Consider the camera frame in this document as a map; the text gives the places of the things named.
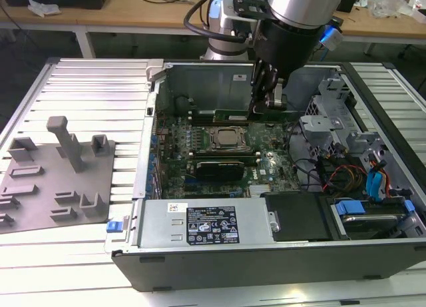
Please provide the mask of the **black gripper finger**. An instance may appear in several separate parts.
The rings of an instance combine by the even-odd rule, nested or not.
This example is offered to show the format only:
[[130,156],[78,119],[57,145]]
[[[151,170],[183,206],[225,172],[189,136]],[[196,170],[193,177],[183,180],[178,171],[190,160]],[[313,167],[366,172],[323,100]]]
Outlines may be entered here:
[[271,89],[266,91],[266,106],[268,109],[286,110],[287,98],[284,97],[283,88],[286,86],[285,79],[278,79]]
[[273,109],[276,106],[274,89],[277,82],[277,70],[264,60],[257,60],[250,83],[252,86],[251,113],[261,113],[264,109]]

